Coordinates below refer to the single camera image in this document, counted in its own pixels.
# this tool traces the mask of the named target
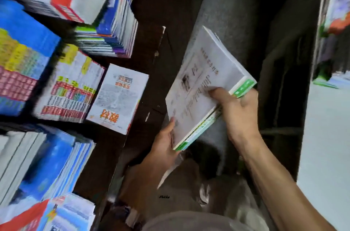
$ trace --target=person's left hand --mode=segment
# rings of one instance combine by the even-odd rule
[[[174,118],[171,118],[168,126],[162,129],[152,145],[151,152],[149,153],[153,160],[159,162],[159,165],[164,166],[169,169],[175,162],[177,155],[180,151],[175,151],[172,149],[172,136],[171,131],[175,126]]]

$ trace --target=person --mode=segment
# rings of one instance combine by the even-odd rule
[[[258,129],[257,91],[251,89],[240,99],[223,88],[209,93],[222,105],[229,139],[242,156],[278,230],[334,231],[263,141]],[[174,125],[172,119],[156,136],[150,153],[134,168],[127,188],[122,188],[119,196],[121,204],[104,217],[101,230],[141,229],[140,219],[148,210],[148,198],[157,190],[164,173],[179,154],[171,148],[170,134]],[[116,213],[120,210],[128,212],[124,219]],[[254,230],[238,222],[225,216],[186,211],[159,215],[146,224],[142,223],[142,230]]]

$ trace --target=finger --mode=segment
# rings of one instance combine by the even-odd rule
[[[220,102],[220,104],[224,104],[230,101],[238,102],[238,99],[234,96],[231,96],[229,92],[227,92],[224,88],[218,87],[214,90],[209,91],[209,95]]]
[[[174,129],[174,127],[175,127],[175,119],[172,117],[170,119],[169,124],[162,130],[162,132],[169,133]]]
[[[258,107],[258,92],[254,88],[250,89],[242,98],[241,105]]]

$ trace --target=book cover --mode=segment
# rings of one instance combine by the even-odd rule
[[[198,128],[208,128],[208,123],[217,118],[213,112],[219,108],[208,90],[223,87],[241,97],[255,84],[256,80],[216,35],[203,26],[166,97],[169,118],[175,118],[173,149],[188,147],[195,136],[204,132]]]
[[[127,134],[148,75],[110,64],[87,120]]]

